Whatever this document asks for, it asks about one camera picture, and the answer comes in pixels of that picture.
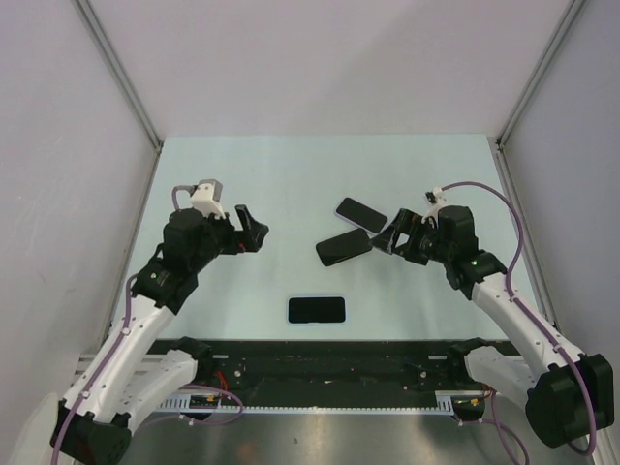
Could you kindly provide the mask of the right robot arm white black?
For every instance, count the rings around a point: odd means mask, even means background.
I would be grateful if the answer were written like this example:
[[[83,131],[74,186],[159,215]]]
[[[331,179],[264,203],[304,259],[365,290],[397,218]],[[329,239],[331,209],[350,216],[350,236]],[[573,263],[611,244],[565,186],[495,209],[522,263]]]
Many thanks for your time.
[[[507,285],[507,268],[480,248],[469,208],[444,206],[431,217],[402,209],[371,244],[410,263],[441,264],[450,285],[487,314],[522,357],[515,361],[476,341],[447,364],[455,387],[478,382],[495,388],[524,411],[550,448],[593,436],[614,423],[610,363],[600,354],[587,355],[527,309],[519,292]]]

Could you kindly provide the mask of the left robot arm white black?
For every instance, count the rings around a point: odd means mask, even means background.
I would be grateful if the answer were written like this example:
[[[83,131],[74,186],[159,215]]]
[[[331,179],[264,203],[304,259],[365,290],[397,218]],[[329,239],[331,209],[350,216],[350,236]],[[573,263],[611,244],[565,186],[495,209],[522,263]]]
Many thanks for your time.
[[[207,385],[214,375],[207,345],[184,337],[158,364],[132,381],[142,359],[220,256],[257,253],[269,232],[246,205],[228,213],[211,207],[174,211],[163,239],[125,288],[125,312],[88,368],[58,403],[51,463],[67,455],[82,464],[116,464],[144,421],[171,394]]]

